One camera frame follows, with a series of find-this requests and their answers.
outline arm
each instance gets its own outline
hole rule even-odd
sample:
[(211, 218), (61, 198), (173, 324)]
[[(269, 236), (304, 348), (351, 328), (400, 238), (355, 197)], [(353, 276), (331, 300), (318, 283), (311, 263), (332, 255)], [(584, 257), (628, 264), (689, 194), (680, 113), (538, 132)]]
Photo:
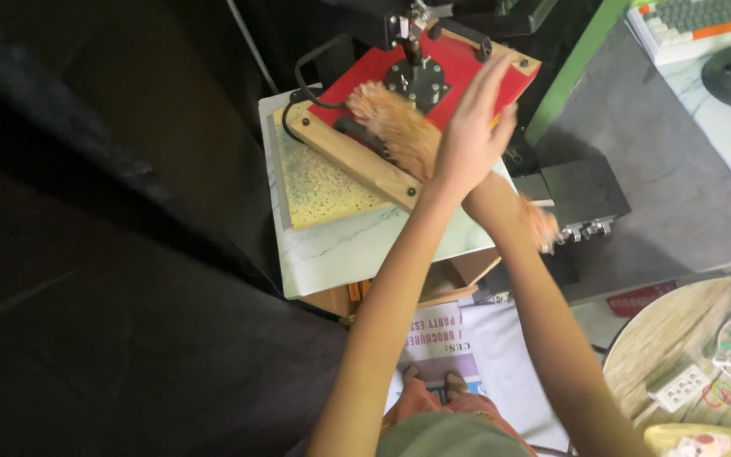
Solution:
[(485, 65), (464, 91), (442, 138), (434, 178), (360, 305), (308, 455), (374, 455), (388, 387), (433, 254), (453, 212), (503, 150), (488, 126), (508, 66), (508, 58)]
[(519, 206), (512, 186), (491, 173), (470, 193), (464, 209), (498, 247), (512, 279), (534, 369), (579, 454), (653, 455), (616, 407), (594, 352), (535, 250), (529, 229), (513, 216)]

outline person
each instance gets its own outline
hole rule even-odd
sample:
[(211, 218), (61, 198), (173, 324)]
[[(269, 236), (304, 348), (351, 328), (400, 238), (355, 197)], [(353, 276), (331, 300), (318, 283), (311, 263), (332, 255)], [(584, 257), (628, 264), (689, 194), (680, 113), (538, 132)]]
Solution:
[(513, 104), (490, 127), (509, 65), (509, 57), (485, 64), (464, 91), (442, 135), (434, 177), (360, 305), (309, 456), (534, 454), (492, 401), (467, 394), (454, 372), (446, 407), (415, 372), (406, 372), (400, 400), (382, 418), (422, 283), (460, 204), (503, 258), (533, 366), (575, 449), (580, 455), (653, 455), (617, 409), (591, 346), (518, 217), (512, 186), (492, 172), (517, 123)]

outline orange furry toy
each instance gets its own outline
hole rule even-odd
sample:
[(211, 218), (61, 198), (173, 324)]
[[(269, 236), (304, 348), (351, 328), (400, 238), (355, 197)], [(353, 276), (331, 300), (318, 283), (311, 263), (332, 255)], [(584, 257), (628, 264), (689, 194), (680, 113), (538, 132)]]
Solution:
[[(354, 88), (346, 104), (354, 119), (385, 143), (386, 155), (397, 167), (422, 183), (431, 180), (442, 133), (411, 101), (380, 82), (369, 81)], [(559, 232), (557, 220), (527, 197), (520, 199), (521, 218), (535, 245), (548, 250)]]

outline foot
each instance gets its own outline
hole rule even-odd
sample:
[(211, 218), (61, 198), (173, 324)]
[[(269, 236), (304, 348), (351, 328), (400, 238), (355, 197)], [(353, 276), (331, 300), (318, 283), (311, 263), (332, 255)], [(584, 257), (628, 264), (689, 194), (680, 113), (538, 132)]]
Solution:
[(411, 365), (407, 369), (405, 369), (405, 373), (402, 374), (402, 382), (405, 382), (408, 379), (411, 379), (412, 377), (415, 377), (419, 380), (424, 380), (421, 378), (421, 372), (419, 372), (419, 369), (417, 369), (415, 366)]
[(448, 403), (453, 401), (458, 395), (467, 394), (470, 388), (464, 382), (462, 374), (457, 370), (450, 370), (444, 377), (444, 394), (448, 399)]

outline round wooden table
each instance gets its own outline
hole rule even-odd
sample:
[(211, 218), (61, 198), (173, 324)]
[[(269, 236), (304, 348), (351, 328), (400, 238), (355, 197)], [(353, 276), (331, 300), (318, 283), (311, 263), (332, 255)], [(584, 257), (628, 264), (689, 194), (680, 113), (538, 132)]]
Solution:
[[(670, 423), (731, 429), (731, 379), (710, 362), (716, 332), (727, 317), (731, 317), (731, 277), (691, 284), (659, 297), (614, 339), (603, 373), (620, 410), (632, 420), (653, 403), (646, 389), (688, 363), (695, 363), (715, 383), (674, 413), (656, 409), (637, 426), (640, 434), (651, 425)], [(731, 324), (721, 333), (720, 353), (731, 358)]]

